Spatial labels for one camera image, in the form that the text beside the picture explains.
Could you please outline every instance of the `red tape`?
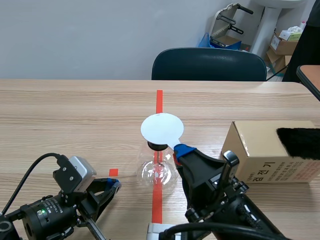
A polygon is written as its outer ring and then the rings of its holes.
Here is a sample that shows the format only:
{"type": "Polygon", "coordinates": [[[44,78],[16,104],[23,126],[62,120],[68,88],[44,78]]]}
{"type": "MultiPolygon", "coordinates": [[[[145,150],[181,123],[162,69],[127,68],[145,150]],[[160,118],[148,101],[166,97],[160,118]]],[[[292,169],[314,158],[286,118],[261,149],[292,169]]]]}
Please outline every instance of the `red tape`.
{"type": "Polygon", "coordinates": [[[118,168],[112,168],[109,170],[109,177],[118,177],[118,168]]]}
{"type": "MultiPolygon", "coordinates": [[[[160,114],[163,112],[163,91],[156,91],[156,105],[155,113],[160,114]]],[[[159,152],[159,162],[162,162],[162,152],[159,152]]],[[[157,163],[157,152],[154,152],[153,163],[157,163]]],[[[161,166],[156,166],[155,172],[160,173],[161,166]]],[[[152,192],[152,218],[151,222],[154,224],[162,224],[162,183],[160,180],[157,180],[157,177],[154,179],[153,183],[153,192],[152,192]]]]}

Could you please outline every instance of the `white circular lid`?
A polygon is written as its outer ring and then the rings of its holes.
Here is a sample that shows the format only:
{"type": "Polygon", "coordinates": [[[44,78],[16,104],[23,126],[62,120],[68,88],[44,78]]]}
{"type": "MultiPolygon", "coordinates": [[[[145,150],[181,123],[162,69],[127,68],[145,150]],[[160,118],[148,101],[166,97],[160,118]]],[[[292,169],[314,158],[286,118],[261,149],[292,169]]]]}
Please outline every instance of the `white circular lid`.
{"type": "Polygon", "coordinates": [[[184,133],[184,124],[175,115],[157,113],[148,116],[141,125],[141,134],[152,144],[167,144],[170,148],[180,143],[179,138],[184,133]]]}

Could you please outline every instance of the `office chair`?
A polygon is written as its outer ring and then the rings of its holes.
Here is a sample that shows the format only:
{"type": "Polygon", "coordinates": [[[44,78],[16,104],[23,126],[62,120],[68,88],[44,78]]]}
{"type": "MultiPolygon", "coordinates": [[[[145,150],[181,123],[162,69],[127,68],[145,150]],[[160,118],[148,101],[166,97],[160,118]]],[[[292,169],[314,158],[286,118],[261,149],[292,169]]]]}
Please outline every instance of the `office chair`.
{"type": "Polygon", "coordinates": [[[261,57],[221,48],[173,48],[161,52],[152,68],[152,80],[256,81],[267,78],[261,57]]]}

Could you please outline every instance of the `cardboard boxes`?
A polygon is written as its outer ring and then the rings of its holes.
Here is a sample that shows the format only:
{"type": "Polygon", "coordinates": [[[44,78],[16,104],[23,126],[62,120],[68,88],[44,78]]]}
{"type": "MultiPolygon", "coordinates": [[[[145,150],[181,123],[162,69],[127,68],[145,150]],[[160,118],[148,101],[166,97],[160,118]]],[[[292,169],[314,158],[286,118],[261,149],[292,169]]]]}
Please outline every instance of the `cardboard boxes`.
{"type": "Polygon", "coordinates": [[[283,39],[283,40],[286,40],[286,41],[299,41],[300,37],[302,35],[302,32],[299,31],[299,32],[290,32],[290,31],[287,31],[287,30],[283,30],[281,31],[280,35],[279,35],[279,38],[283,39]]]}
{"type": "MultiPolygon", "coordinates": [[[[298,41],[286,41],[281,39],[276,33],[273,34],[270,47],[266,52],[266,65],[271,68],[273,74],[287,66],[291,60],[298,41]]],[[[283,76],[286,69],[277,74],[283,76]]]]}
{"type": "Polygon", "coordinates": [[[320,160],[291,157],[278,128],[315,128],[311,121],[233,121],[221,152],[240,160],[235,176],[247,183],[303,183],[320,174],[320,160]]]}
{"type": "Polygon", "coordinates": [[[292,56],[294,53],[298,41],[286,41],[281,39],[277,34],[273,34],[270,43],[270,48],[277,55],[289,55],[292,56]]]}
{"type": "MultiPolygon", "coordinates": [[[[266,55],[268,57],[269,65],[268,67],[271,68],[273,74],[277,73],[281,69],[283,69],[285,66],[287,66],[291,60],[292,56],[285,56],[285,55],[277,55],[274,51],[272,51],[270,48],[266,52],[266,55]]],[[[286,69],[282,70],[278,75],[284,74],[286,72],[286,69]]]]}

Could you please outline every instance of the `wire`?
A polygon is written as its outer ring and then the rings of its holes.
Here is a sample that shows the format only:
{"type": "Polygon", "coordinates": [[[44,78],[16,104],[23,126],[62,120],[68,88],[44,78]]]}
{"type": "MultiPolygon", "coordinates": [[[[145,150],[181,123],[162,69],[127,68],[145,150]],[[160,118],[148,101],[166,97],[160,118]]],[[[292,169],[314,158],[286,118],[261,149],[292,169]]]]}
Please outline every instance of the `wire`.
{"type": "Polygon", "coordinates": [[[35,162],[29,167],[28,171],[26,171],[26,173],[24,174],[23,178],[21,179],[20,183],[16,187],[14,193],[10,197],[8,203],[5,205],[5,207],[4,207],[3,211],[1,212],[1,214],[2,215],[6,214],[6,212],[10,208],[11,204],[15,200],[16,196],[18,195],[20,189],[22,188],[23,184],[25,183],[25,181],[29,177],[29,175],[32,172],[32,170],[38,165],[38,163],[40,163],[43,159],[48,158],[48,157],[55,157],[56,159],[58,159],[60,156],[61,155],[57,154],[57,153],[46,153],[46,154],[42,155],[41,157],[39,157],[37,160],[35,160],[35,162]]]}
{"type": "Polygon", "coordinates": [[[277,71],[275,74],[273,74],[271,77],[269,77],[266,81],[272,79],[274,76],[276,76],[277,74],[279,74],[280,72],[285,70],[287,67],[288,67],[288,65],[284,66],[283,68],[281,68],[281,70],[277,71]]]}
{"type": "Polygon", "coordinates": [[[164,239],[171,239],[174,234],[190,231],[211,231],[214,233],[240,234],[260,240],[288,240],[286,237],[263,232],[251,227],[217,222],[195,222],[176,225],[165,230],[163,232],[163,237],[164,239]]]}

